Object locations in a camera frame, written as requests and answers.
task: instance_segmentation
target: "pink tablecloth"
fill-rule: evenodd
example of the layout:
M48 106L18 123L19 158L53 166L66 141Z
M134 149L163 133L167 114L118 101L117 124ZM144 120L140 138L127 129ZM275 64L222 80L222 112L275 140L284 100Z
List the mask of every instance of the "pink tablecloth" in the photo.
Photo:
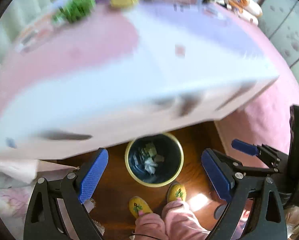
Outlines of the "pink tablecloth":
M259 97L215 122L226 153L245 166L265 167L257 157L249 156L231 147L233 139L251 144L267 144L288 154L290 146L291 105L299 105L299 85L284 58L255 25L237 23L260 46L277 68L280 77Z

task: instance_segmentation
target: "yellow slipper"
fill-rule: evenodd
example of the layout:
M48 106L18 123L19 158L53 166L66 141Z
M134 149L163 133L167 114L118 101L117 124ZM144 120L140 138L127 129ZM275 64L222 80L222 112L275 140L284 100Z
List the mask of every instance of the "yellow slipper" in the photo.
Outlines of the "yellow slipper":
M168 190L168 203L175 200L185 201L185 199L186 189L184 185L179 183L172 184Z
M132 215L136 218L143 214L153 213L146 201L137 196L130 199L129 209Z

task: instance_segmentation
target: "table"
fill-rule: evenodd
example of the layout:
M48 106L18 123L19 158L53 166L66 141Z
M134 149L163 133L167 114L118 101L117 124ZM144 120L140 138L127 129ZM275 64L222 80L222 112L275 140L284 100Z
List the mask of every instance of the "table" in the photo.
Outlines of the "table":
M62 159L219 120L278 76L261 31L217 5L99 3L56 30L50 16L0 72L0 157Z

